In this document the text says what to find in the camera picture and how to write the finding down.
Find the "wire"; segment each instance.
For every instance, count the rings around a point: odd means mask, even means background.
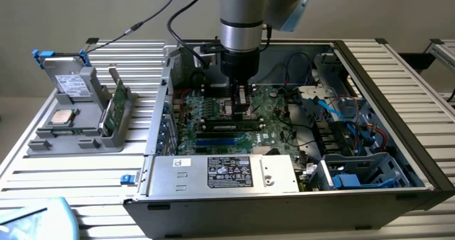
[[[182,8],[170,18],[169,20],[169,24],[167,24],[167,27],[169,27],[169,31],[173,35],[173,37],[178,40],[178,42],[182,44],[182,46],[193,53],[193,55],[198,58],[198,60],[201,61],[202,65],[203,65],[203,68],[209,68],[209,63],[205,61],[203,57],[198,54],[198,52],[195,52],[191,47],[186,44],[186,42],[182,40],[181,36],[178,35],[178,33],[174,31],[173,29],[173,21],[174,19],[187,10],[190,9],[195,3],[198,2],[199,0],[194,0],[185,8]]]
[[[277,70],[277,68],[281,67],[281,66],[286,69],[286,64],[283,62],[277,64],[273,67],[273,69],[270,70],[270,72],[267,73],[267,75],[261,80],[257,81],[257,84],[261,83],[273,74],[273,72]]]
[[[259,52],[263,52],[267,50],[269,46],[270,46],[270,40],[273,38],[273,26],[270,24],[267,24],[267,44],[266,44],[266,47],[259,50]]]
[[[291,147],[302,147],[302,146],[305,146],[305,145],[309,145],[310,143],[314,143],[314,142],[317,142],[315,140],[313,140],[313,141],[309,141],[307,143],[303,143],[302,145],[293,145],[293,144],[290,144],[290,142],[289,141],[286,141],[286,144],[289,144]]]
[[[275,108],[278,107],[279,102],[281,102],[281,99],[278,100],[278,102],[277,102],[277,104],[275,104],[275,107],[274,107],[273,111],[275,111]],[[303,125],[303,124],[293,124],[293,123],[285,122],[285,121],[282,120],[282,118],[279,118],[278,115],[277,115],[277,119],[278,119],[283,124],[286,124],[287,126],[305,127],[305,128],[307,128],[307,129],[313,130],[313,128],[311,128],[310,126],[306,126],[306,125]]]
[[[122,34],[122,36],[119,36],[117,39],[114,39],[113,41],[107,42],[106,44],[103,44],[99,47],[95,47],[94,49],[89,50],[87,53],[91,53],[93,51],[106,47],[107,45],[113,44],[114,42],[119,41],[123,37],[126,37],[127,35],[130,35],[133,32],[135,32],[153,18],[155,18],[163,11],[165,9],[170,6],[170,4],[173,3],[174,0],[170,0],[166,5],[162,7],[162,9],[158,10],[158,12],[150,16],[146,20],[138,22],[137,24],[133,25],[131,28],[129,28],[127,31],[125,31],[125,33]]]
[[[286,63],[286,74],[285,74],[285,85],[287,85],[290,83],[290,63],[291,63],[291,60],[293,58],[297,56],[297,55],[303,55],[307,60],[309,60],[309,75],[311,74],[311,59],[310,59],[310,56],[305,53],[305,52],[297,52],[291,55],[291,57],[289,58],[287,60],[287,63]]]
[[[267,48],[269,48],[269,46],[270,46],[270,39],[267,39],[267,44],[266,44],[266,47],[265,47],[263,49],[259,49],[259,52],[263,52],[263,51],[266,51],[266,50],[267,50]]]
[[[368,127],[369,127],[370,129],[373,129],[373,124],[368,124]],[[381,150],[385,150],[386,144],[388,144],[388,134],[386,134],[386,132],[380,128],[380,126],[377,126],[377,130],[378,130],[380,134],[384,136],[384,143],[382,143],[382,145],[381,145]]]
[[[449,99],[448,99],[448,102],[452,102],[453,101],[453,99],[454,99],[454,97],[455,97],[455,89],[454,89],[454,91],[453,91],[453,95],[449,97]]]
[[[330,105],[334,103],[334,101],[340,100],[341,98],[352,98],[352,99],[354,100],[356,106],[357,106],[357,112],[356,112],[354,118],[357,118],[356,122],[358,123],[358,122],[360,122],[360,118],[361,118],[361,117],[360,117],[360,114],[361,114],[361,106],[360,106],[360,103],[357,102],[356,97],[353,97],[353,96],[349,95],[349,94],[340,95],[340,96],[336,97],[336,99],[333,99],[333,101],[328,104],[328,106],[330,106]],[[325,110],[322,111],[321,118],[324,118],[324,115],[325,115],[325,112],[326,112],[326,111],[328,111],[328,109],[325,109]]]

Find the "blue object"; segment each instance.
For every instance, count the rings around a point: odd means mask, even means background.
[[[219,139],[219,140],[197,140],[197,146],[233,146],[235,145],[235,139]]]
[[[324,100],[319,100],[318,104],[322,105],[325,107],[325,109],[328,109],[329,111],[336,113],[342,118],[344,122],[346,122],[344,114],[341,112],[338,112],[336,109],[333,109]]]
[[[333,113],[336,113],[341,119],[344,120],[344,122],[346,122],[346,118],[344,116],[344,114],[341,112],[338,112],[336,109],[333,109],[328,103],[324,101],[324,100],[318,100],[318,104],[322,105],[325,107],[325,109],[328,109],[329,111],[332,111]],[[348,125],[350,131],[353,132],[354,136],[357,136],[357,130],[356,128],[353,127],[352,124]],[[362,144],[358,143],[357,144],[357,155],[361,156],[361,152],[362,152]]]
[[[63,197],[0,217],[0,239],[79,239],[79,226]]]
[[[301,0],[298,7],[294,9],[279,31],[293,32],[297,29],[306,12],[307,4],[309,0]]]
[[[389,179],[382,183],[361,184],[356,174],[338,174],[333,177],[334,186],[337,189],[362,189],[362,188],[390,188],[396,185],[396,179]]]
[[[135,184],[135,176],[126,174],[121,178],[121,185],[134,185]]]
[[[333,177],[333,181],[337,189],[361,188],[360,178],[356,174],[338,174]]]
[[[79,56],[83,58],[83,61],[85,61],[85,63],[86,63],[86,66],[87,66],[87,67],[91,67],[93,64],[91,64],[91,60],[90,60],[90,58],[89,58],[89,54],[85,52],[83,49],[81,49],[81,51],[79,51]]]
[[[41,57],[43,57],[43,58],[51,58],[51,57],[54,57],[54,55],[57,55],[55,51],[42,51],[42,53],[41,53]]]
[[[34,58],[38,62],[38,65],[41,66],[41,69],[45,69],[45,65],[43,65],[43,62],[41,60],[41,55],[39,55],[41,51],[38,49],[35,49],[31,53],[33,53]]]

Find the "metal slatted surface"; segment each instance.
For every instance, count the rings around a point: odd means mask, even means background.
[[[410,74],[409,68],[394,56],[388,46],[378,44],[374,40],[346,41],[346,45],[440,167],[455,183],[455,123],[453,117],[446,113],[438,99],[422,88],[417,77]],[[361,95],[353,80],[349,79],[349,81]],[[401,238],[413,238],[416,232],[412,231],[412,225],[422,225],[428,227],[429,234],[432,234],[430,232],[436,233],[433,237],[448,236],[448,238],[438,239],[455,239],[454,214],[455,198],[452,198],[430,211],[410,212],[389,226],[401,226],[404,230],[409,227],[409,236],[401,236]]]
[[[432,53],[437,59],[449,66],[455,72],[455,40],[433,40],[428,53]]]
[[[388,56],[385,48],[374,41],[362,40],[349,42],[349,46],[364,60],[368,71],[380,73],[373,74],[374,80],[386,95],[390,95],[396,109],[409,120],[409,125],[422,141],[430,144],[434,141],[432,138],[454,135],[453,122],[441,115],[444,110],[422,92],[413,78],[406,76],[402,66]],[[123,41],[93,53],[93,63],[98,67],[103,84],[114,84],[109,77],[107,65],[117,62],[125,82],[141,94],[126,148],[118,154],[27,157],[25,143],[34,138],[34,134],[29,132],[35,131],[37,122],[43,120],[41,115],[46,114],[49,107],[53,106],[54,100],[50,98],[0,166],[0,214],[33,205],[49,197],[63,196],[77,214],[83,239],[147,239],[121,206],[119,195],[134,193],[135,186],[122,187],[119,178],[126,173],[134,173],[143,165],[142,153],[146,150],[147,130],[154,111],[163,48],[165,42]],[[382,74],[385,72],[394,72],[394,74],[385,76]],[[413,100],[404,98],[404,95],[412,95]],[[422,118],[429,115],[432,119],[424,124]],[[455,146],[449,148],[445,146],[445,140],[438,140],[438,145],[429,146],[428,150],[455,183]],[[450,240],[455,239],[454,214],[455,198],[452,198],[430,211],[410,212],[380,231],[223,239]]]

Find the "blue cable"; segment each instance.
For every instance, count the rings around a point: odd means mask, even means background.
[[[324,100],[319,100],[318,104],[322,105],[325,109],[328,109],[329,111],[336,113],[341,117],[344,122],[346,122],[346,118],[345,118],[344,114],[341,112],[338,112],[336,109],[333,109]],[[356,128],[350,124],[349,124],[349,129],[353,132],[354,137],[357,137]],[[358,143],[358,146],[357,146],[357,155],[358,156],[361,156],[361,152],[362,152],[362,145],[361,145],[361,143]]]

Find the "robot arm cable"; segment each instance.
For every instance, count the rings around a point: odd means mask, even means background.
[[[195,3],[198,2],[199,0],[194,0],[185,8],[182,8],[170,18],[169,20],[169,31],[173,35],[173,37],[178,40],[178,42],[182,44],[182,46],[193,53],[193,55],[198,58],[198,60],[201,61],[202,65],[203,65],[203,68],[209,68],[209,63],[205,61],[203,57],[198,54],[198,52],[195,52],[191,47],[186,44],[186,42],[182,40],[181,36],[178,35],[178,33],[174,31],[173,29],[173,21],[174,19],[187,10],[190,9]]]
[[[163,11],[165,9],[170,6],[170,4],[173,3],[174,0],[170,0],[166,5],[162,7],[162,9],[158,10],[158,12],[150,16],[146,20],[138,22],[137,24],[134,24],[131,26],[131,28],[129,28],[129,30],[113,41],[107,42],[106,44],[103,44],[99,47],[95,47],[94,49],[89,50],[87,53],[91,53],[93,51],[98,50],[99,48],[106,47],[107,45],[113,44],[114,42],[119,41],[123,37],[126,37],[127,35],[130,35],[133,32],[135,32],[151,19],[154,19]]]

